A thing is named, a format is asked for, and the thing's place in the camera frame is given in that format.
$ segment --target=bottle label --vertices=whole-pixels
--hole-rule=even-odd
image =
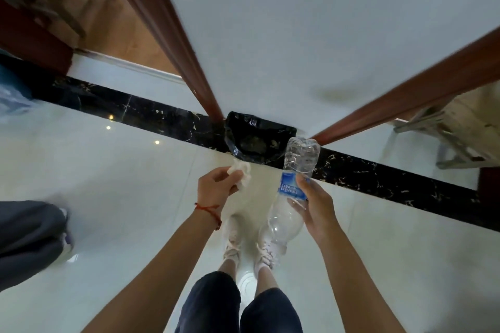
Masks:
[[[307,198],[304,192],[297,186],[294,172],[282,173],[282,181],[279,185],[278,192],[297,200],[305,200]]]

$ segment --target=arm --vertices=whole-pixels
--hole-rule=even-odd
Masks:
[[[331,196],[301,176],[297,184],[309,199],[309,208],[299,212],[323,255],[346,333],[404,333],[340,227]]]
[[[238,189],[242,172],[217,168],[198,181],[198,204],[219,205]],[[194,210],[151,262],[116,295],[82,333],[162,333],[192,269],[217,227],[212,215]]]

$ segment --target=shoe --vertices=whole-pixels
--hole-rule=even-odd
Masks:
[[[222,241],[224,243],[223,260],[233,260],[236,268],[241,259],[241,216],[230,216],[222,226]]]
[[[64,232],[59,236],[59,240],[61,241],[63,248],[58,260],[66,260],[69,258],[69,254],[73,250],[73,239],[67,232]]]
[[[259,231],[259,239],[257,240],[257,257],[253,266],[255,277],[259,278],[259,270],[262,267],[268,267],[272,270],[278,263],[279,258],[286,253],[286,246],[277,244],[272,241],[271,230],[265,224]]]

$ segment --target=wooden door frame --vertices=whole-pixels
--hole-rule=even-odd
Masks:
[[[127,0],[210,116],[224,120],[171,0]]]
[[[313,136],[326,145],[500,79],[500,28]]]

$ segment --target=white tissue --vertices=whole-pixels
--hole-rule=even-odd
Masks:
[[[234,163],[233,165],[228,169],[228,174],[231,175],[234,173],[236,170],[241,170],[243,171],[243,178],[236,183],[236,186],[238,187],[238,190],[241,190],[248,186],[250,183],[250,179],[252,179],[252,176],[250,175],[250,163],[241,161],[239,159],[233,158]]]

